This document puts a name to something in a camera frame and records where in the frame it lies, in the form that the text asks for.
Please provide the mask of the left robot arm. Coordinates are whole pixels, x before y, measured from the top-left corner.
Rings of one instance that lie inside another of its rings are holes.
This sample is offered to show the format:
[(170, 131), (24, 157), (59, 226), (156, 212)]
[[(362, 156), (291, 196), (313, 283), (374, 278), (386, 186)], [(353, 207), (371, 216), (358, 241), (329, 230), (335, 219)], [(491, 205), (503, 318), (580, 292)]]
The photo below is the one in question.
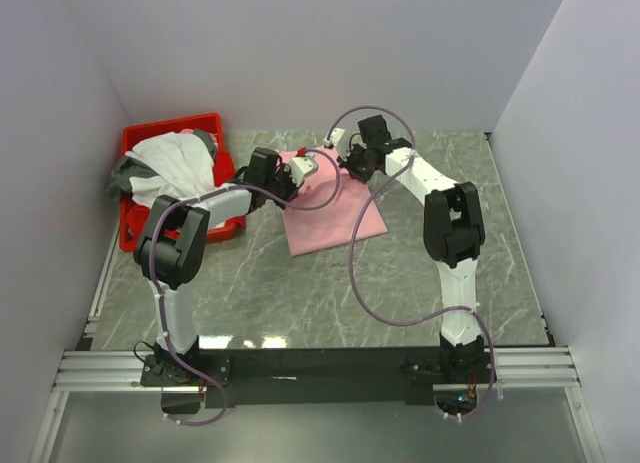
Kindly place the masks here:
[(238, 377), (301, 376), (304, 359), (292, 350), (202, 349), (187, 286), (201, 268), (210, 227), (248, 215), (267, 201), (290, 205), (317, 169), (305, 149), (284, 162), (275, 151), (257, 148), (249, 164), (220, 188), (184, 200), (156, 199), (134, 251), (153, 292), (158, 329), (152, 352), (142, 361), (142, 386), (225, 386)]

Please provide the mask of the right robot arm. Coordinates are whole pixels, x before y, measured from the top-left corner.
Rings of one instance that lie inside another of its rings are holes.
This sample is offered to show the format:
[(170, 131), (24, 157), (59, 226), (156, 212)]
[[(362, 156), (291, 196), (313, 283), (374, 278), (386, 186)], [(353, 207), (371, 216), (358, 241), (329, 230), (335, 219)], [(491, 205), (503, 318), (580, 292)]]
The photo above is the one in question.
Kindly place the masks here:
[(415, 150), (415, 141), (394, 138), (381, 115), (358, 122), (361, 142), (340, 165), (366, 183), (377, 171), (400, 183), (423, 205), (423, 242), (441, 286), (442, 324), (438, 361), (416, 371), (448, 382), (466, 382), (490, 362), (476, 315), (476, 270), (485, 230), (477, 187), (445, 176)]

